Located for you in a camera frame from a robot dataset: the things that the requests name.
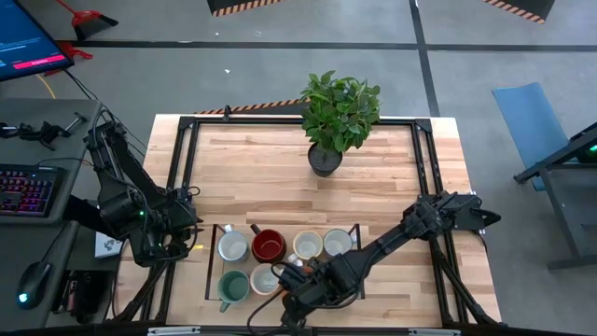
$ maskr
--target gray floor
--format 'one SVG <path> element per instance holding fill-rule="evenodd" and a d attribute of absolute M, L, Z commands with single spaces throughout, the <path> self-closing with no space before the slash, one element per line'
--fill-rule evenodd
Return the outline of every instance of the gray floor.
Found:
<path fill-rule="evenodd" d="M 54 2 L 24 1 L 56 38 L 72 39 L 69 15 Z M 286 0 L 212 18 L 204 0 L 69 1 L 98 9 L 121 25 L 99 39 L 261 42 L 413 43 L 408 0 Z M 597 44 L 597 3 L 559 0 L 545 25 L 480 0 L 419 0 L 427 43 Z M 188 113 L 295 98 L 308 72 L 337 69 L 382 86 L 382 113 L 429 116 L 418 53 L 330 49 L 86 49 L 92 61 L 72 72 L 143 141 L 156 113 Z M 597 334 L 597 267 L 548 272 L 569 256 L 545 194 L 512 176 L 520 156 L 491 89 L 539 82 L 564 131 L 597 119 L 595 53 L 430 52 L 439 112 L 456 117 L 473 189 L 503 216 L 488 229 L 493 280 L 502 317 L 512 326 Z M 60 98 L 80 98 L 59 74 L 48 78 Z M 35 77 L 0 84 L 2 97 L 47 97 Z M 83 171 L 75 193 L 94 198 Z"/>

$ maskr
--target wooden tabletop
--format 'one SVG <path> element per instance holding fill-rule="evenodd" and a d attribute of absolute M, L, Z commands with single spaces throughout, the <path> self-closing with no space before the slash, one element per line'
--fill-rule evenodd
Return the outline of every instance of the wooden tabletop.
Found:
<path fill-rule="evenodd" d="M 157 115 L 144 167 L 160 186 L 166 185 L 178 115 Z M 466 172 L 455 119 L 431 119 L 439 168 L 447 191 L 468 193 Z M 430 172 L 422 138 L 426 172 Z M 183 146 L 180 185 L 188 136 Z M 246 229 L 291 232 L 300 229 L 350 229 L 360 224 L 367 244 L 399 223 L 402 211 L 419 192 L 410 129 L 376 126 L 360 149 L 344 154 L 330 177 L 316 176 L 307 161 L 310 143 L 298 125 L 202 125 L 191 186 L 201 188 L 194 199 L 206 230 L 196 249 L 179 261 L 168 314 L 168 324 L 245 325 L 263 302 L 249 299 L 219 313 L 220 302 L 204 298 L 213 224 Z M 428 181 L 430 189 L 433 182 Z M 454 243 L 461 277 L 485 311 L 500 320 L 492 276 L 483 244 L 470 232 L 456 231 Z M 118 275 L 117 312 L 146 279 L 147 269 L 132 261 L 125 250 Z M 453 290 L 446 278 L 451 313 L 457 317 Z M 412 241 L 374 266 L 367 280 L 367 298 L 337 311 L 318 310 L 308 316 L 311 326 L 327 327 L 439 327 L 441 325 L 429 245 Z M 161 283 L 154 297 L 159 305 Z M 279 326 L 283 307 L 274 301 L 253 320 L 256 326 Z"/>

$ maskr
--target black floor stripe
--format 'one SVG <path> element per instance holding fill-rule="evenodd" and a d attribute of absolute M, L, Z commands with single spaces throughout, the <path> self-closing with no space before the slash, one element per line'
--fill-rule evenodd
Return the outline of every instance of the black floor stripe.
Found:
<path fill-rule="evenodd" d="M 201 42 L 201 41 L 59 41 L 73 47 L 148 48 L 148 49 L 365 49 L 416 50 L 415 43 L 351 43 L 351 42 Z"/>
<path fill-rule="evenodd" d="M 417 38 L 419 60 L 421 61 L 421 71 L 423 72 L 423 84 L 425 86 L 425 93 L 427 95 L 429 114 L 431 117 L 439 117 L 436 88 L 433 85 L 431 65 L 429 64 L 429 55 L 427 54 L 427 45 L 425 43 L 423 24 L 421 23 L 421 14 L 419 13 L 417 0 L 410 0 L 410 15 L 412 16 L 412 23 L 414 24 L 414 35 Z"/>
<path fill-rule="evenodd" d="M 597 52 L 597 45 L 474 45 L 428 44 L 432 51 L 489 51 L 489 52 Z"/>

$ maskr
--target black plant pot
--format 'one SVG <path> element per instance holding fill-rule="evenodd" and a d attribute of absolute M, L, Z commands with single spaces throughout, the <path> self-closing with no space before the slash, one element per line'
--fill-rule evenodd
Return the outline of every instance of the black plant pot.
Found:
<path fill-rule="evenodd" d="M 342 162 L 342 153 L 321 149 L 317 144 L 311 145 L 307 156 L 313 172 L 321 177 L 330 176 Z"/>

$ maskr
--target rgb keyboard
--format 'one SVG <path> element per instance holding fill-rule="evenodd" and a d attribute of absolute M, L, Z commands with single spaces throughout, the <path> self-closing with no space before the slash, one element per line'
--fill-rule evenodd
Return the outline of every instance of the rgb keyboard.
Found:
<path fill-rule="evenodd" d="M 0 164 L 0 216 L 47 217 L 61 177 L 58 167 Z"/>

